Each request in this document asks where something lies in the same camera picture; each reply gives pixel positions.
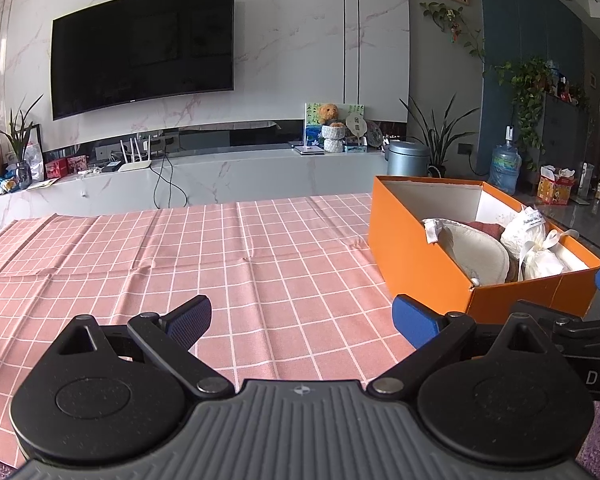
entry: cardboard box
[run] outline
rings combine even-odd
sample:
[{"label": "cardboard box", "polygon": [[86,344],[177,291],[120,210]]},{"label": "cardboard box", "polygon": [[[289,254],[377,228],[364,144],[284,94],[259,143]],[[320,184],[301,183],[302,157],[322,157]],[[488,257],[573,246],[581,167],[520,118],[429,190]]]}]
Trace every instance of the cardboard box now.
[{"label": "cardboard box", "polygon": [[66,158],[56,158],[45,164],[47,178],[62,178],[69,173]]},{"label": "cardboard box", "polygon": [[69,156],[67,157],[66,163],[69,173],[78,173],[78,171],[86,171],[89,169],[87,166],[86,155]]},{"label": "cardboard box", "polygon": [[571,187],[575,183],[574,178],[558,175],[555,168],[544,166],[541,168],[540,182],[538,183],[538,198],[545,204],[567,205]]},{"label": "cardboard box", "polygon": [[[438,244],[427,244],[425,218],[506,226],[522,204],[485,182],[377,176],[369,246],[392,296],[407,294],[439,314],[466,312],[477,322],[502,323],[517,300],[576,316],[596,292],[600,259],[565,237],[555,247],[571,272],[500,285],[475,286]],[[547,222],[547,229],[558,229]]]}]

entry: television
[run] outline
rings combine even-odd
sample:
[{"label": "television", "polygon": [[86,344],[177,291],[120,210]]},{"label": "television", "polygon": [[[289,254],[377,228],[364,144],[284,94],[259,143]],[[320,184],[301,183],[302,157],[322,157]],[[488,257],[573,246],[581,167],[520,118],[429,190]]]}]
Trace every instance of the television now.
[{"label": "television", "polygon": [[54,20],[54,120],[234,89],[234,0],[112,0]]}]

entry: metal canister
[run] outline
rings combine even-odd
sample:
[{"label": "metal canister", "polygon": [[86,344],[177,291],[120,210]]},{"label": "metal canister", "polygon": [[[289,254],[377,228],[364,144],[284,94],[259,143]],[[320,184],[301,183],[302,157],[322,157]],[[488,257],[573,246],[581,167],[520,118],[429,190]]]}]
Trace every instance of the metal canister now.
[{"label": "metal canister", "polygon": [[387,174],[427,176],[431,152],[424,144],[392,140],[385,150],[385,157],[389,161]]}]

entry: blue water bottle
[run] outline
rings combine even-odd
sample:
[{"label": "blue water bottle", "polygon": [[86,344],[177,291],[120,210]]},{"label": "blue water bottle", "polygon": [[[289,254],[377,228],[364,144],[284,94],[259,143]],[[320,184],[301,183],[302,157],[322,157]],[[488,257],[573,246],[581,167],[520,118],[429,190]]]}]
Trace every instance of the blue water bottle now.
[{"label": "blue water bottle", "polygon": [[509,195],[513,195],[516,191],[516,182],[522,165],[522,157],[513,145],[513,126],[507,126],[505,139],[504,144],[493,150],[489,184]]}]

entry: pink checkered tablecloth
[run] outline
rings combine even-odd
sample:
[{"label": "pink checkered tablecloth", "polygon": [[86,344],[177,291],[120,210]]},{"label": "pink checkered tablecloth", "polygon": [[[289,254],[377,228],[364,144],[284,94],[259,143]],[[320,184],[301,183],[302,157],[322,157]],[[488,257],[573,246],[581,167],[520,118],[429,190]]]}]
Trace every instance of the pink checkered tablecloth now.
[{"label": "pink checkered tablecloth", "polygon": [[245,378],[359,379],[413,348],[366,243],[368,194],[21,220],[0,231],[0,460],[22,462],[9,401],[77,314],[123,324],[197,294],[192,353]]}]

